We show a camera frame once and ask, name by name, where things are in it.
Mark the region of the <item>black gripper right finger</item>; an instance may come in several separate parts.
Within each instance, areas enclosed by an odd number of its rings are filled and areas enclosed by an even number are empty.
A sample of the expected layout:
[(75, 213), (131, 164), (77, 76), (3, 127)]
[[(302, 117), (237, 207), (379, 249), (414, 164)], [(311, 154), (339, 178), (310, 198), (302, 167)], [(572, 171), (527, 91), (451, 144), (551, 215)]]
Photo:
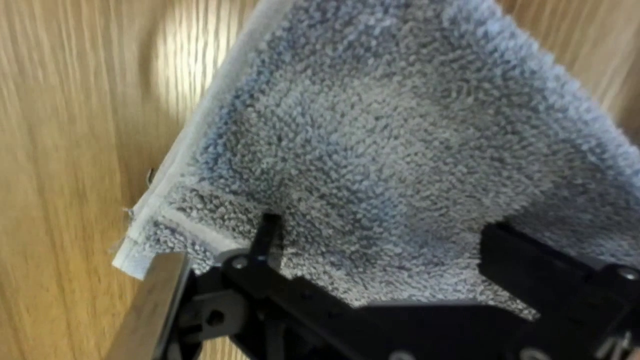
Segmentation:
[(637, 360), (637, 268), (589, 265), (507, 223), (490, 223), (478, 270), (538, 311), (507, 343), (507, 360)]

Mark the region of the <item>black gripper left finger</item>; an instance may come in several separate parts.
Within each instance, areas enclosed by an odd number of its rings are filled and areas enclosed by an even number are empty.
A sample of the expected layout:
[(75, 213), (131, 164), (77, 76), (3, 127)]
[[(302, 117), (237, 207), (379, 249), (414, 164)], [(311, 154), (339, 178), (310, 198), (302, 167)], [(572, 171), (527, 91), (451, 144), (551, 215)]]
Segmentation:
[(282, 218), (263, 213), (247, 252), (205, 274), (187, 274), (162, 360), (195, 360), (213, 338), (230, 338), (251, 360), (370, 360), (352, 307), (305, 277), (270, 265)]

